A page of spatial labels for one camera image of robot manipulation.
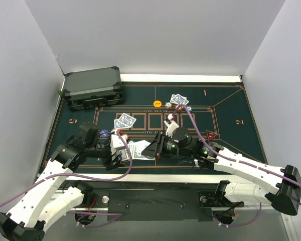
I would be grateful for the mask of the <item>blue playing card deck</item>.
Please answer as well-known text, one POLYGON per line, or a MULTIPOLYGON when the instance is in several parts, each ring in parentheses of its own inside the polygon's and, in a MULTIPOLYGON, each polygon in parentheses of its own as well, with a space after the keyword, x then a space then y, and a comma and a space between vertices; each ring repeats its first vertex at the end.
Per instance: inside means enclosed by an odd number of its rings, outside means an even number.
POLYGON ((119 159, 122 162, 129 161, 129 159, 130 159, 127 149, 119 150, 119 151, 117 151, 117 154, 119 155, 119 159))

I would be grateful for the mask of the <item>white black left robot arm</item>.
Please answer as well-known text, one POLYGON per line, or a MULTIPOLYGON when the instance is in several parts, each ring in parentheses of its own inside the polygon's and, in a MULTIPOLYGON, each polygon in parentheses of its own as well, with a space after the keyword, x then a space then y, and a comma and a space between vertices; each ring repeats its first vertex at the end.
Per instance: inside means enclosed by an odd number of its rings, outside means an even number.
POLYGON ((114 129, 109 144, 99 143, 100 130, 93 123, 80 125, 78 133, 57 147, 37 181, 19 194, 21 200, 8 212, 0 212, 0 233, 7 240, 42 240, 46 231, 77 206, 93 201, 93 188, 77 180, 54 201, 51 197, 87 158, 100 158, 107 168, 121 162, 115 152, 128 150, 127 137, 114 129))

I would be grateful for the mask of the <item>blue back playing card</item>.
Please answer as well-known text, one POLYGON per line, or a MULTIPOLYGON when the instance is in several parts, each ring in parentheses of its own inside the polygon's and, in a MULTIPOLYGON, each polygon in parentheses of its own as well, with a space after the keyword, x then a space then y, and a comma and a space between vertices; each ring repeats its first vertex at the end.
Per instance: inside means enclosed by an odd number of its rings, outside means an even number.
POLYGON ((146 140, 141 140, 138 142, 129 141, 128 146, 134 160, 155 160, 155 157, 145 156, 142 154, 142 151, 150 144, 146 140))
POLYGON ((177 102, 177 104, 183 104, 183 105, 187 105, 189 103, 189 101, 183 96, 181 96, 180 94, 176 94, 175 101, 177 102))
POLYGON ((115 119, 114 120, 114 128, 115 129, 127 129, 127 128, 129 128, 129 126, 120 122, 118 119, 115 119))
POLYGON ((176 96, 175 94, 172 94, 170 102, 174 103, 174 104, 177 104, 177 102, 175 101, 175 96, 176 96))
POLYGON ((118 121, 127 125, 129 128, 133 126, 133 124, 136 122, 136 118, 123 113, 119 118, 118 121))

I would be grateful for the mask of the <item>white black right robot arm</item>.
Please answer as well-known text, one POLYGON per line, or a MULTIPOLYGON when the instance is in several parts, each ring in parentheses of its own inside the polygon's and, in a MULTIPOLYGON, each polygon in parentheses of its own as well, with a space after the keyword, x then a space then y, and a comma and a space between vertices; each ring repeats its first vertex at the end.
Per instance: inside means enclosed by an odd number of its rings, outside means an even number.
POLYGON ((157 133, 148 146, 150 155, 192 158, 198 168, 225 172, 247 180, 247 183, 220 181, 214 192, 215 202, 260 202, 275 210, 295 216, 301 199, 301 177, 296 167, 277 167, 236 154, 219 144, 193 138, 186 128, 175 129, 170 136, 157 133))

